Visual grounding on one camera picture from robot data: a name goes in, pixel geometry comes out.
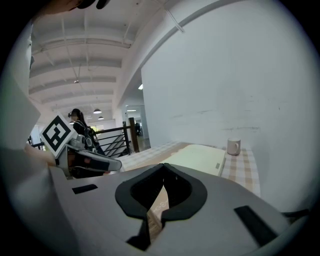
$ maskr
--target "ceiling light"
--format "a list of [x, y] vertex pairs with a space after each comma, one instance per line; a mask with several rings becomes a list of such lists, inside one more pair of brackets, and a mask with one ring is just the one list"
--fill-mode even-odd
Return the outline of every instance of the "ceiling light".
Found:
[[102, 111], [101, 111], [99, 108], [97, 108], [97, 109], [95, 109], [95, 110], [93, 111], [93, 113], [94, 113], [94, 114], [100, 114], [100, 113], [102, 113]]

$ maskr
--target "white mug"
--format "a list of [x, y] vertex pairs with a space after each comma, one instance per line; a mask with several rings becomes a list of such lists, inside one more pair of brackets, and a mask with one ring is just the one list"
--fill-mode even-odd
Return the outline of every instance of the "white mug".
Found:
[[239, 155], [240, 154], [240, 144], [241, 140], [237, 138], [228, 138], [228, 144], [226, 146], [226, 152], [229, 155]]

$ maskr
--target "black hair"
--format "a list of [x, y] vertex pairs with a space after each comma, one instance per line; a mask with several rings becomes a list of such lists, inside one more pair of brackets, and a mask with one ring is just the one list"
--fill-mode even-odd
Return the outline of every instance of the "black hair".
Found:
[[77, 108], [74, 108], [71, 112], [71, 116], [77, 116], [79, 120], [83, 123], [85, 127], [87, 127], [87, 124], [85, 122], [84, 114]]

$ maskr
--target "person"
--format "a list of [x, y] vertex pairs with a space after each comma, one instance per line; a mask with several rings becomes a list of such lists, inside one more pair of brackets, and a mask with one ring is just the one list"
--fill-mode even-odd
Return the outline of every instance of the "person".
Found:
[[88, 150], [92, 150], [93, 149], [98, 154], [105, 156], [104, 151], [100, 147], [100, 144], [99, 144], [99, 141], [97, 139], [97, 135], [96, 135], [95, 131], [92, 128], [90, 128], [89, 126], [87, 126], [87, 124], [85, 122], [84, 114], [79, 109], [74, 108], [68, 114], [68, 116], [71, 117], [71, 120], [74, 122], [73, 123], [73, 129], [75, 129], [75, 131], [79, 135], [85, 136], [86, 137], [86, 141], [87, 141], [87, 137], [91, 138], [92, 145], [90, 145], [90, 144], [88, 144], [86, 142], [85, 143], [86, 149], [88, 149]]

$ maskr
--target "black slot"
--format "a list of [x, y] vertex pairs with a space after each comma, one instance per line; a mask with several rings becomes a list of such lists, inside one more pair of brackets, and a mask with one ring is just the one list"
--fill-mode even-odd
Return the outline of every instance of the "black slot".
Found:
[[78, 187], [73, 188], [72, 190], [75, 194], [80, 194], [80, 193], [88, 192], [90, 190], [95, 190], [97, 188], [98, 187], [96, 185], [90, 184], [90, 185], [85, 185], [85, 186], [78, 186]]
[[277, 237], [271, 228], [249, 206], [241, 206], [235, 208], [234, 211], [261, 247]]

